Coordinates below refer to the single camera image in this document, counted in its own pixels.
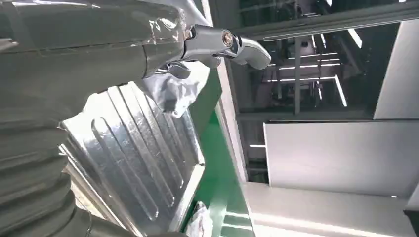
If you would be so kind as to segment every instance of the sheet metal part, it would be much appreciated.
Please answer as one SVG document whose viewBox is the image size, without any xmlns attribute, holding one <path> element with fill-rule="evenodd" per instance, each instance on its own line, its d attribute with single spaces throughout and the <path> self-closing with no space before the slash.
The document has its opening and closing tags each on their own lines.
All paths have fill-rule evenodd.
<svg viewBox="0 0 419 237">
<path fill-rule="evenodd" d="M 179 230 L 204 170 L 189 112 L 172 118 L 130 82 L 93 94 L 63 126 L 62 148 L 105 215 L 137 235 Z"/>
</svg>

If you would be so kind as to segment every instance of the white surface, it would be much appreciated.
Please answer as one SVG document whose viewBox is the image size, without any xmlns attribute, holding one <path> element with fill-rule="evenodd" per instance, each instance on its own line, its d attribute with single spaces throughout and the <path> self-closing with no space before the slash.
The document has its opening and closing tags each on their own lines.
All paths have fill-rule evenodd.
<svg viewBox="0 0 419 237">
<path fill-rule="evenodd" d="M 416 236 L 403 213 L 404 199 L 270 188 L 251 182 L 244 185 L 244 193 L 255 226 L 296 232 L 284 236 Z"/>
<path fill-rule="evenodd" d="M 374 119 L 419 119 L 419 20 L 400 24 Z"/>
<path fill-rule="evenodd" d="M 408 198 L 419 122 L 264 124 L 272 187 Z"/>
</svg>

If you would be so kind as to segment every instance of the fluorescent light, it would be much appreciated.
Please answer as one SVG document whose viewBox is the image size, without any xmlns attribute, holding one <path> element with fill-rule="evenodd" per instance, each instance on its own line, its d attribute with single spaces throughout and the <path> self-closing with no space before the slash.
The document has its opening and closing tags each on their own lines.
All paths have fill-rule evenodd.
<svg viewBox="0 0 419 237">
<path fill-rule="evenodd" d="M 330 64 L 322 64 L 322 67 L 330 67 L 330 66 L 337 66 L 342 65 L 341 63 L 330 63 Z"/>
<path fill-rule="evenodd" d="M 304 56 L 301 56 L 301 58 L 317 57 L 317 56 L 321 56 L 321 55 L 335 55 L 335 54 L 337 54 L 337 53 L 311 54 L 311 55 L 304 55 Z"/>
<path fill-rule="evenodd" d="M 320 100 L 323 100 L 323 97 L 322 97 L 322 90 L 320 89 L 320 87 L 317 87 L 317 89 L 319 90 Z"/>
<path fill-rule="evenodd" d="M 356 31 L 354 29 L 349 29 L 348 32 L 352 36 L 352 38 L 354 39 L 358 48 L 362 48 L 362 40 L 359 37 L 358 33 L 356 33 Z"/>
<path fill-rule="evenodd" d="M 316 77 L 316 78 L 301 78 L 300 81 L 304 81 L 304 80 L 320 80 L 320 79 L 334 79 L 335 77 Z M 279 81 L 295 81 L 295 79 L 281 79 Z"/>
<path fill-rule="evenodd" d="M 292 227 L 298 227 L 305 228 L 308 230 L 319 230 L 323 232 L 333 232 L 340 234 L 339 236 L 342 236 L 342 234 L 351 235 L 351 236 L 359 236 L 359 237 L 395 237 L 395 236 L 389 236 L 389 235 L 383 235 L 378 234 L 374 232 L 369 231 L 363 231 L 363 230 L 357 230 L 352 229 L 348 227 L 343 226 L 334 226 L 329 224 L 323 224 L 323 223 L 317 223 L 317 222 L 311 222 L 311 221 L 305 221 L 305 220 L 299 220 L 299 219 L 292 219 L 282 216 L 274 216 L 274 215 L 266 215 L 266 214 L 259 214 L 259 213 L 253 213 L 252 218 L 255 220 L 260 220 L 264 222 L 269 223 L 276 223 L 284 226 L 292 226 Z"/>
<path fill-rule="evenodd" d="M 337 53 L 322 53 L 322 55 L 335 55 Z"/>
<path fill-rule="evenodd" d="M 330 67 L 330 66 L 337 66 L 340 65 L 340 63 L 329 63 L 329 64 L 322 64 L 322 67 Z M 300 66 L 300 68 L 317 68 L 319 65 L 303 65 Z M 285 67 L 285 68 L 279 68 L 278 70 L 289 70 L 289 69 L 295 69 L 295 67 Z"/>
<path fill-rule="evenodd" d="M 326 48 L 326 40 L 325 40 L 325 36 L 323 34 L 320 34 L 320 37 L 322 38 L 322 42 L 323 42 L 323 46 L 324 48 Z"/>
<path fill-rule="evenodd" d="M 278 70 L 288 70 L 288 69 L 295 69 L 295 67 L 279 68 Z"/>
<path fill-rule="evenodd" d="M 251 226 L 239 226 L 239 225 L 231 225 L 231 224 L 223 223 L 222 224 L 222 227 L 231 227 L 231 228 L 235 228 L 235 229 L 242 229 L 242 230 L 253 231 L 253 228 Z"/>
<path fill-rule="evenodd" d="M 251 145 L 249 145 L 250 147 L 263 147 L 263 148 L 265 148 L 266 146 L 265 145 L 257 145 L 257 144 L 251 144 Z"/>
<path fill-rule="evenodd" d="M 340 99 L 342 101 L 342 104 L 343 104 L 343 106 L 346 107 L 346 106 L 348 106 L 348 104 L 346 103 L 345 95 L 343 94 L 342 86 L 340 85 L 339 77 L 337 76 L 337 74 L 335 75 L 335 81 L 336 81 L 337 90 L 339 91 L 339 95 L 340 95 Z"/>
<path fill-rule="evenodd" d="M 317 60 L 317 62 L 329 62 L 329 61 L 339 61 L 340 58 L 333 58 L 333 59 L 322 59 L 322 60 Z"/>
<path fill-rule="evenodd" d="M 316 47 L 316 42 L 314 41 L 314 35 L 311 35 L 311 40 L 313 41 L 313 47 L 314 47 L 314 48 L 317 48 L 317 47 Z"/>
</svg>

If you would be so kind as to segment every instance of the plastic wrap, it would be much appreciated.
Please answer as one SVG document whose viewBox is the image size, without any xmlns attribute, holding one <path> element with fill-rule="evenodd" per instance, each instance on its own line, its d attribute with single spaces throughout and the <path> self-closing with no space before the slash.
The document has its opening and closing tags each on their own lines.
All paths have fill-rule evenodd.
<svg viewBox="0 0 419 237">
<path fill-rule="evenodd" d="M 18 43 L 2 51 L 2 77 L 12 86 L 13 96 L 37 102 L 34 111 L 49 104 L 47 110 L 60 114 L 57 120 L 79 113 L 89 95 L 129 81 L 136 81 L 160 108 L 173 102 L 173 108 L 184 108 L 195 100 L 206 75 L 189 83 L 165 74 L 167 83 L 153 83 L 156 69 L 183 55 L 193 19 L 202 24 L 202 15 L 190 1 L 179 3 L 187 3 L 185 10 L 136 0 L 2 2 L 0 35 Z M 15 63 L 19 71 L 6 66 Z M 174 99 L 156 93 L 167 87 L 192 93 L 173 93 Z"/>
<path fill-rule="evenodd" d="M 19 42 L 14 51 L 178 43 L 187 28 L 179 8 L 147 1 L 16 0 L 1 9 L 0 35 Z"/>
<path fill-rule="evenodd" d="M 189 29 L 193 25 L 206 25 L 209 23 L 199 12 L 192 0 L 146 0 L 150 2 L 171 5 L 179 8 L 182 19 Z M 200 62 L 183 63 L 191 70 L 186 79 L 166 74 L 153 74 L 144 78 L 144 85 L 148 95 L 165 112 L 180 118 L 187 108 L 195 102 L 201 90 L 207 83 L 209 69 Z"/>
<path fill-rule="evenodd" d="M 210 211 L 202 203 L 198 202 L 194 208 L 194 215 L 186 226 L 185 234 L 188 237 L 211 237 L 212 236 L 212 219 Z"/>
</svg>

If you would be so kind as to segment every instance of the gray robot arm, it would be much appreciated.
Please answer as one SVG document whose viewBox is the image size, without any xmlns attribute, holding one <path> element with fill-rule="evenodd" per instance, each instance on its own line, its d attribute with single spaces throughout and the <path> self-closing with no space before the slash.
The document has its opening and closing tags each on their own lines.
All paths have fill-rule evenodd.
<svg viewBox="0 0 419 237">
<path fill-rule="evenodd" d="M 136 0 L 0 0 L 0 236 L 132 236 L 75 207 L 61 121 L 87 98 L 181 61 L 219 58 L 262 69 L 257 43 Z"/>
</svg>

